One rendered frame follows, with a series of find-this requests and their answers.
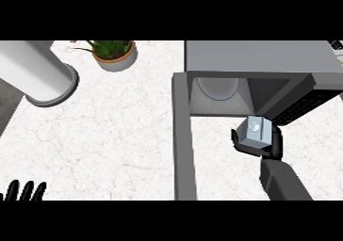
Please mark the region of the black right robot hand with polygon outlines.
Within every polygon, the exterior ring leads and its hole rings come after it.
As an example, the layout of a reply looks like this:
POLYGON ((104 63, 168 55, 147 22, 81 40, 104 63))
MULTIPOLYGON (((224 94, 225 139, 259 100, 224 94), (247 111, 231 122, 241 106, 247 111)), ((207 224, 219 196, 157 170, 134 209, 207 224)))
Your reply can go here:
POLYGON ((263 149, 256 149, 238 143, 237 129, 232 130, 234 148, 250 155, 261 156, 263 159, 283 159, 283 131, 278 125, 272 122, 272 145, 263 149))

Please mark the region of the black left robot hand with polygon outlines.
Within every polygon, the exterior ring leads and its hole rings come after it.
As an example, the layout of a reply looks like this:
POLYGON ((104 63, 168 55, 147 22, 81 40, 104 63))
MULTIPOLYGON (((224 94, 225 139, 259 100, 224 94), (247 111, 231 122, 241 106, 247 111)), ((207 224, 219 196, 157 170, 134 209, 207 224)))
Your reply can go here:
POLYGON ((41 201, 45 190, 47 190, 47 183, 42 182, 38 187, 35 187, 35 182, 29 181, 24 185, 23 191, 19 191, 20 182, 13 180, 8 192, 0 193, 0 201, 41 201))

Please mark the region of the pale blue milk carton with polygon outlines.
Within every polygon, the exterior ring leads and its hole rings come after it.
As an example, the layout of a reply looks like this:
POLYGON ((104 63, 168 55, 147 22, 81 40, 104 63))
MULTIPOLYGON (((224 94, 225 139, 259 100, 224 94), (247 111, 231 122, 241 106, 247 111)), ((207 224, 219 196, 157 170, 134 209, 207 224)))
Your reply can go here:
POLYGON ((237 128, 238 143, 263 149, 272 145, 272 121, 265 117, 249 116, 237 128))

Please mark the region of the grey microwave door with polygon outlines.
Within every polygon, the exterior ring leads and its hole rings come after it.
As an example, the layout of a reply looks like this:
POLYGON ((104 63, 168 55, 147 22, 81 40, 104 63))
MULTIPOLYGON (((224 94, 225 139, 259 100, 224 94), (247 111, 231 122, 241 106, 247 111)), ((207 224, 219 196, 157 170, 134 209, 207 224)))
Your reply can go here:
POLYGON ((175 154, 175 198, 197 200, 194 149, 190 119, 187 73, 176 72, 172 78, 173 101, 173 154, 175 154))

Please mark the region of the grey microwave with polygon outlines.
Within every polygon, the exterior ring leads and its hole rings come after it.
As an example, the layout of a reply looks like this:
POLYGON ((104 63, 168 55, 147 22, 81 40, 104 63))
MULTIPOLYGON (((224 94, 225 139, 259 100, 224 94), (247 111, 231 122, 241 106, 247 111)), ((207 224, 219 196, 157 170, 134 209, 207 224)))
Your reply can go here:
POLYGON ((190 40, 185 73, 197 117, 262 116, 287 125, 343 92, 322 40, 190 40))

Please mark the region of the white paper towel roll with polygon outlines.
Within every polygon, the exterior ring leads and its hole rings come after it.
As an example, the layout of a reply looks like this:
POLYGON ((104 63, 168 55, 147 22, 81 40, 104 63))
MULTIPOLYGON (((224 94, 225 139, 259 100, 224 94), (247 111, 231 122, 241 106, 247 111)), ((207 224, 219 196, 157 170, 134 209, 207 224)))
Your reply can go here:
POLYGON ((51 40, 0 40, 0 79, 39 107, 61 104, 73 95, 81 76, 51 51, 51 40))

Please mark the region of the green potted plant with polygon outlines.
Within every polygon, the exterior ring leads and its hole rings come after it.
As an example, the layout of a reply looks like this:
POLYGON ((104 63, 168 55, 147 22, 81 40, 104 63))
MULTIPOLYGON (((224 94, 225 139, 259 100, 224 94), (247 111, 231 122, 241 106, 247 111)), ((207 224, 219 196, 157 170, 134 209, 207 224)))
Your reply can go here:
POLYGON ((98 65, 107 72, 123 72, 135 64, 138 50, 134 40, 89 40, 89 49, 98 65))

